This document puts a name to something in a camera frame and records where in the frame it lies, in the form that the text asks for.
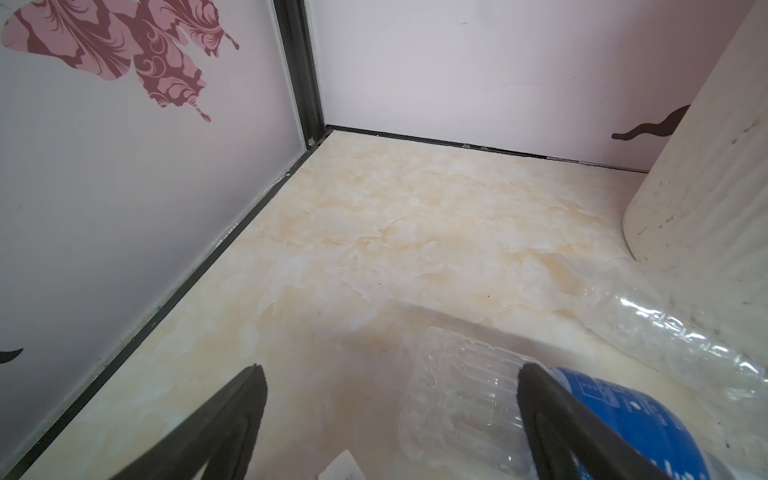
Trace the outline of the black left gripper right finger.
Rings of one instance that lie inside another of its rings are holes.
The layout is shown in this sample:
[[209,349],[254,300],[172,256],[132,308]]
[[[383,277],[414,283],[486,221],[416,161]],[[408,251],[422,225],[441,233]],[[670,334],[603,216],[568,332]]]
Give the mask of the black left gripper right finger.
[[579,467],[592,479],[668,477],[541,366],[520,369],[517,401],[540,479],[578,479]]

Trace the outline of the blue label clear bottle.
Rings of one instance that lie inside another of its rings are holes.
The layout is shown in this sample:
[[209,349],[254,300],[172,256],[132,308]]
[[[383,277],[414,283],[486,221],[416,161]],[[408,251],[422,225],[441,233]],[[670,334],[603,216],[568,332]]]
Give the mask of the blue label clear bottle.
[[[517,401],[517,376],[529,361],[450,330],[428,328],[400,413],[403,451],[432,467],[536,478]],[[733,468],[700,449],[679,418],[649,395],[563,367],[547,372],[670,477],[736,478]]]

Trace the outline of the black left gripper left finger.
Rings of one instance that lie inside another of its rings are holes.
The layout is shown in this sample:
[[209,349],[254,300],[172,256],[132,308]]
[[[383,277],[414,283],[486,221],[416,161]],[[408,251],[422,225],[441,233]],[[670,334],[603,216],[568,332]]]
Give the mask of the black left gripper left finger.
[[263,367],[243,369],[116,479],[243,479],[267,403]]

